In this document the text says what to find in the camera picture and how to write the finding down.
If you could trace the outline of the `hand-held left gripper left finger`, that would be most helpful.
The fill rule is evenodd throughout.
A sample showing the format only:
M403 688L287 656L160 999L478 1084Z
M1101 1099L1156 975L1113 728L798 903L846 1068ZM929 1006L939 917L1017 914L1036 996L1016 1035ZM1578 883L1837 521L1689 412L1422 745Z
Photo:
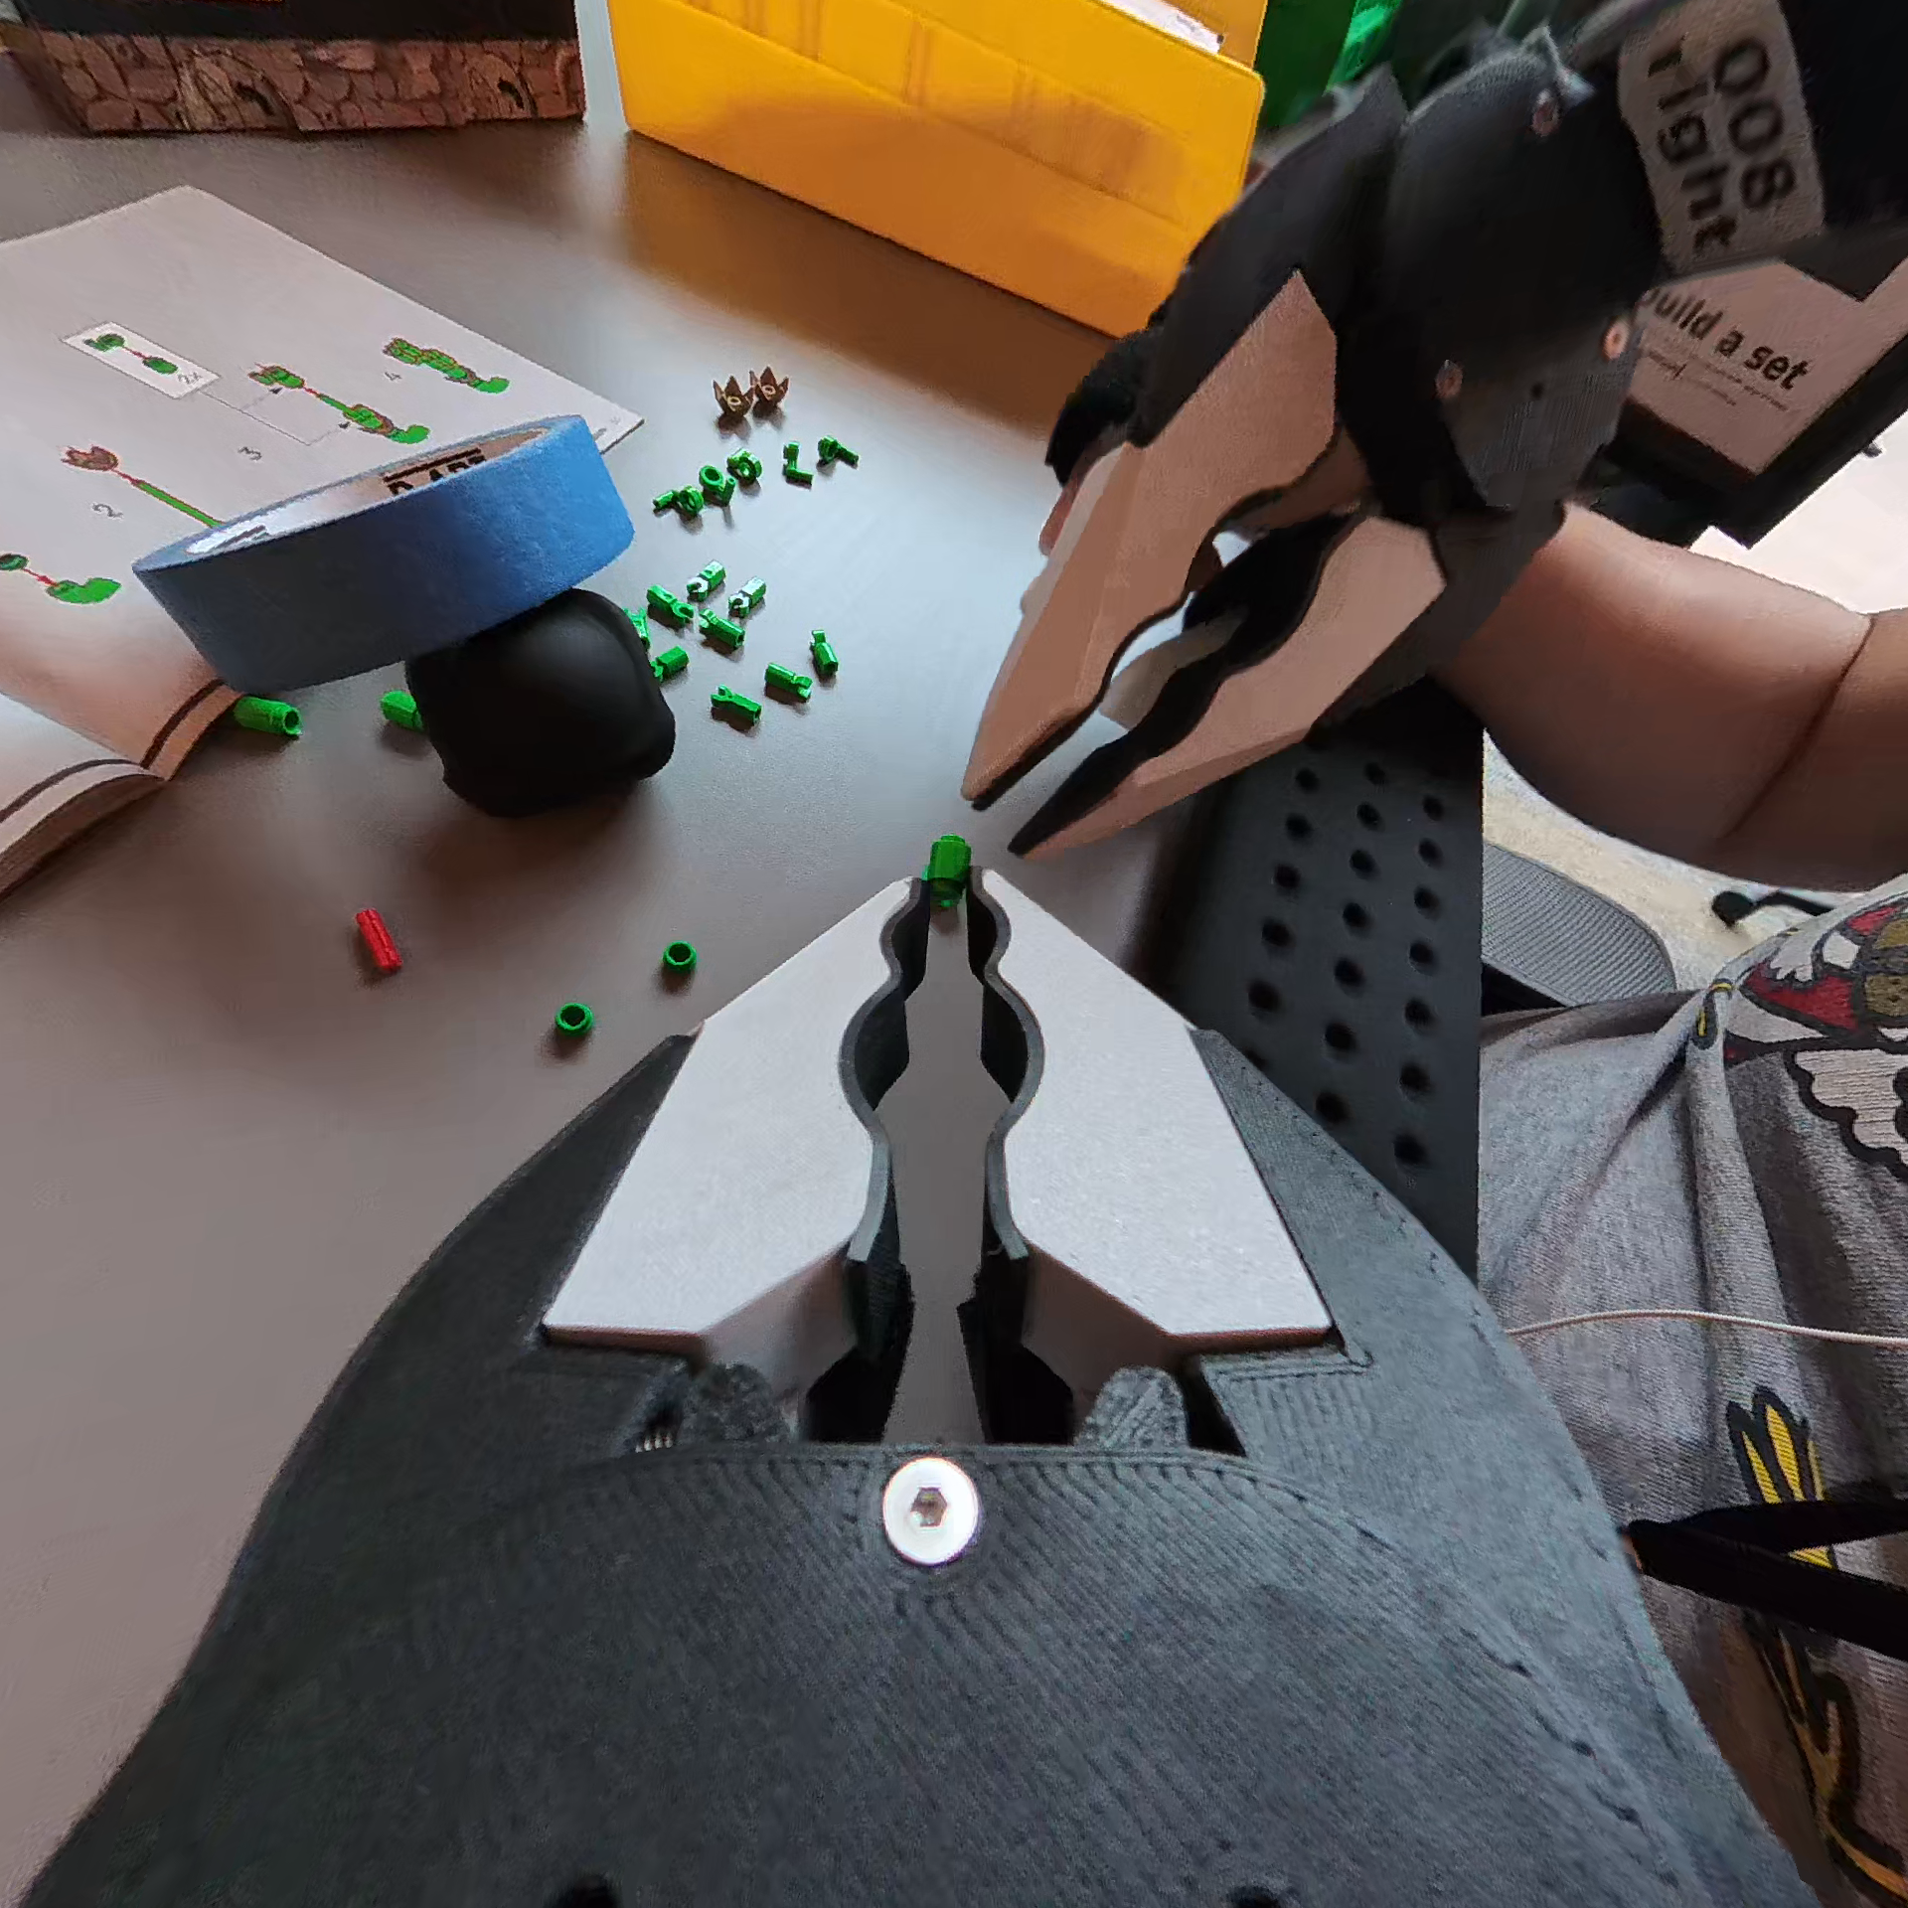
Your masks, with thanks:
M806 1394L897 1367L914 1327L881 1109L909 1066L917 883L903 876L710 1016L543 1331Z

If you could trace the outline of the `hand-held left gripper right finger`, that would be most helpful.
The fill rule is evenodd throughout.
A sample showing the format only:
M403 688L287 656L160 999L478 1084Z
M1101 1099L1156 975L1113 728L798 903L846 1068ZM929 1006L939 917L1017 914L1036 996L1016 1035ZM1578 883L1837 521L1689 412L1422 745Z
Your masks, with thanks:
M1325 1344L1331 1315L1192 1028L996 871L971 882L986 1226L1008 1347L1072 1394L1125 1367Z

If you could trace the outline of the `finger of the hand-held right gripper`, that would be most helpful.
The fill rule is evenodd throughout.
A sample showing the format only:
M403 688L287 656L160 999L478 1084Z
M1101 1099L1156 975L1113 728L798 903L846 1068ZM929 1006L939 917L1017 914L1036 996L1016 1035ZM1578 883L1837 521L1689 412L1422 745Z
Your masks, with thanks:
M1252 602L1185 627L1123 666L1101 713L1123 733L1098 747L1011 838L1021 856L1099 842L1301 741L1431 607L1444 572L1431 538L1383 516L1331 521L1296 546L1265 538L1237 565L1273 571Z
M1101 702L1146 630L1177 614L1208 537L1252 504L1296 510L1276 546L1298 577L1321 565L1298 540L1364 518L1364 466L1334 412L1338 343L1291 277L1147 443L1098 457L1055 537L993 680L963 798L990 807L1056 753Z

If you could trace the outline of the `person's right forearm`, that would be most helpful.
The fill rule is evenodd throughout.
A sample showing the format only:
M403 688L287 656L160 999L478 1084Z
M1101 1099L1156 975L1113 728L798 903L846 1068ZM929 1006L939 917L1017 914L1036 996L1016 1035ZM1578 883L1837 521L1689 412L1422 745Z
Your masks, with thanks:
M1578 823L1798 891L1907 871L1907 612L1565 512L1438 681Z

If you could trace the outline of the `scattered green lego clip pieces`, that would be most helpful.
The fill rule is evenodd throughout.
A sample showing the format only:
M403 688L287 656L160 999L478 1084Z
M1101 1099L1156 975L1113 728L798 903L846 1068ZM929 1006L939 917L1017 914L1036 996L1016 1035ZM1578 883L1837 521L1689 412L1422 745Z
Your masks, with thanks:
M648 527L678 540L648 560L622 618L663 688L686 683L697 666L716 668L710 715L736 732L762 728L767 708L805 708L840 678L828 630L756 635L783 607L783 593L739 540L748 510L767 497L772 482L808 494L816 480L800 443L783 443L772 462L740 443L719 451L690 480L660 489L648 504Z

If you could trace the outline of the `lego set box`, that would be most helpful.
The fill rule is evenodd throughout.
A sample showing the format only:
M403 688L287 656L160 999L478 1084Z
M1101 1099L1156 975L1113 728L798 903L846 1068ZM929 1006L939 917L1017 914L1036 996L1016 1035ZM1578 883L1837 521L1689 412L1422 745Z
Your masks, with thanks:
M4 53L88 134L581 120L570 3L4 3Z

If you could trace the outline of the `lego instruction booklet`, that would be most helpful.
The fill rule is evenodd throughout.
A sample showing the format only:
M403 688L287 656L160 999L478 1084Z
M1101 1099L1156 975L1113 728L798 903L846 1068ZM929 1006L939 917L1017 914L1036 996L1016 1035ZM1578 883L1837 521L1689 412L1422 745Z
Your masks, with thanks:
M640 413L194 186L4 240L4 891L244 698L134 562L519 423Z

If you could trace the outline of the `green plastic bin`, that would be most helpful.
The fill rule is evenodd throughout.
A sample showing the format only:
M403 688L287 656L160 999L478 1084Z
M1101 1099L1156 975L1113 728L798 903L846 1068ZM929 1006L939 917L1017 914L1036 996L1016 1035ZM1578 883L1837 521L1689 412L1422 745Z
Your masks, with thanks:
M1288 127L1322 94L1361 79L1383 57L1402 3L1267 3L1254 71L1259 124Z

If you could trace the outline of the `black framed marker sign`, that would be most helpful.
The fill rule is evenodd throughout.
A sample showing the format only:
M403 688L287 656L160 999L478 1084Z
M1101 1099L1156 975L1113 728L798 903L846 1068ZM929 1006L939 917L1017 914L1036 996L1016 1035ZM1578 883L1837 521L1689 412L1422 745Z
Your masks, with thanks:
M1754 546L1903 406L1903 264L1860 298L1786 265L1666 285L1639 310L1594 506L1653 540Z

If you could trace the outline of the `yellow plastic bin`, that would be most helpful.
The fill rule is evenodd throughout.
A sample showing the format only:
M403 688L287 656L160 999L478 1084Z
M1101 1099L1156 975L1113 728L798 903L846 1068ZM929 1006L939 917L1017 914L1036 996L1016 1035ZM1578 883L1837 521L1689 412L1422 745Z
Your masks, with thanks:
M1263 3L608 4L628 124L1105 334L1249 168Z

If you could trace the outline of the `black office chair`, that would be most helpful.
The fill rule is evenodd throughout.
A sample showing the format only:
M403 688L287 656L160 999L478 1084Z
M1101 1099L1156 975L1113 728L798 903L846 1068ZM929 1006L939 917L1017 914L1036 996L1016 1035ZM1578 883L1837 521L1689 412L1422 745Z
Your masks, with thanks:
M1825 891L1697 887L1697 914L1657 923L1505 845L1483 847L1481 1014L1570 1011L1683 993L1749 948L1828 916Z

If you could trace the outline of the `person's grey printed shirt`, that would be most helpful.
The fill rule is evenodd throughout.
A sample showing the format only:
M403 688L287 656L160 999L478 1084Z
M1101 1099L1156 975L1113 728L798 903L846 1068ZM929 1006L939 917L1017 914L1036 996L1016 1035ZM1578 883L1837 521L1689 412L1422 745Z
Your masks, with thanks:
M1899 880L1486 1033L1478 1281L1617 1524L1903 1500L1903 972Z

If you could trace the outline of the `black rounded case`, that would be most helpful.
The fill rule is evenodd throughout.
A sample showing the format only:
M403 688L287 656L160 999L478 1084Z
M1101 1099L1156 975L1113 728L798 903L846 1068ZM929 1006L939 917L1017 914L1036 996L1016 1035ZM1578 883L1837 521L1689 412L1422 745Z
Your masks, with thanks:
M445 788L497 821L619 796L678 749L636 622L591 588L412 660L404 683Z

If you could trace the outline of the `blue masking tape roll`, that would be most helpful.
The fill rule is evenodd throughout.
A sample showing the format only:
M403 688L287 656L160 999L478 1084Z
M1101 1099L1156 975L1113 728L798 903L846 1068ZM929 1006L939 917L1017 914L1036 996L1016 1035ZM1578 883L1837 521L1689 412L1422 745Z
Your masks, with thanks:
M425 447L134 562L241 696L442 653L607 571L633 521L581 417Z

